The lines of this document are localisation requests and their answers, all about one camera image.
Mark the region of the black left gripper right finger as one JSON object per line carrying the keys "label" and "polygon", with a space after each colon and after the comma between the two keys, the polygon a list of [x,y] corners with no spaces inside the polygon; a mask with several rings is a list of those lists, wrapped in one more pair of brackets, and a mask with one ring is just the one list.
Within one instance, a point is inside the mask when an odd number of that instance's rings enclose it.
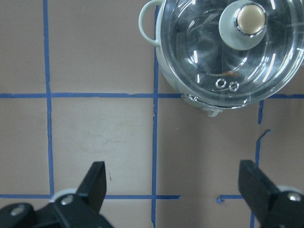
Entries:
{"label": "black left gripper right finger", "polygon": [[259,222],[266,220],[280,193],[252,160],[239,163],[238,190]]}

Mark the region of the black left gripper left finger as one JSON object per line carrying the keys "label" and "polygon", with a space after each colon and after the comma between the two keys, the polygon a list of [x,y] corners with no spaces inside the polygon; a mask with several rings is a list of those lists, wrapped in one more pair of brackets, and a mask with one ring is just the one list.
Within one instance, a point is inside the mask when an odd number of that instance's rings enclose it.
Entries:
{"label": "black left gripper left finger", "polygon": [[96,214],[99,214],[106,195],[105,162],[92,163],[79,185],[76,195]]}

